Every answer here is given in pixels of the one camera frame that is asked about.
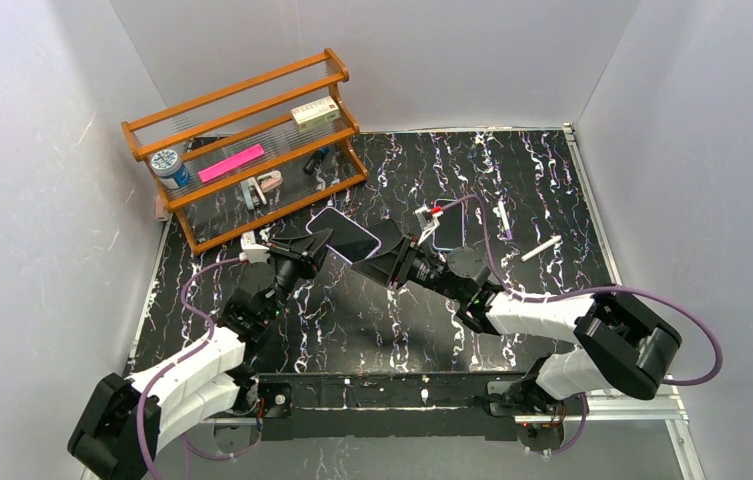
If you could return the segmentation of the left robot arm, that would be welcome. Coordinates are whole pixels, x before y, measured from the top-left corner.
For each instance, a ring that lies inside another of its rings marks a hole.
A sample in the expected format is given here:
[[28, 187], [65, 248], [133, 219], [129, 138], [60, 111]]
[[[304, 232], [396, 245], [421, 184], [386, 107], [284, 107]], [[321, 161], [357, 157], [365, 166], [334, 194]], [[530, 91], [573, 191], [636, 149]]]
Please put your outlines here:
[[144, 371], [116, 373], [94, 387], [67, 443], [99, 479], [154, 479], [159, 451], [246, 395], [246, 360], [259, 350], [298, 282], [320, 271], [332, 230], [253, 244], [234, 258], [242, 270], [218, 319], [189, 346]]

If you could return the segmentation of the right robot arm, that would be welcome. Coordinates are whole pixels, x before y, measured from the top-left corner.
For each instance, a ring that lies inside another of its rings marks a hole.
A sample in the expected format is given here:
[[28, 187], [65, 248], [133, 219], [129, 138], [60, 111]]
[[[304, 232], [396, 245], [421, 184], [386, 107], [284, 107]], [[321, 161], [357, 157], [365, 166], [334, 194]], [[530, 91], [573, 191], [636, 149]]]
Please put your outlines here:
[[487, 401], [513, 412], [546, 411], [574, 395], [603, 389], [651, 400], [682, 343], [678, 331], [632, 293], [514, 298], [472, 247], [441, 256], [402, 235], [352, 268], [385, 287], [412, 282], [456, 302], [456, 316], [475, 333], [526, 334], [575, 345], [569, 353], [536, 360], [504, 391], [486, 394]]

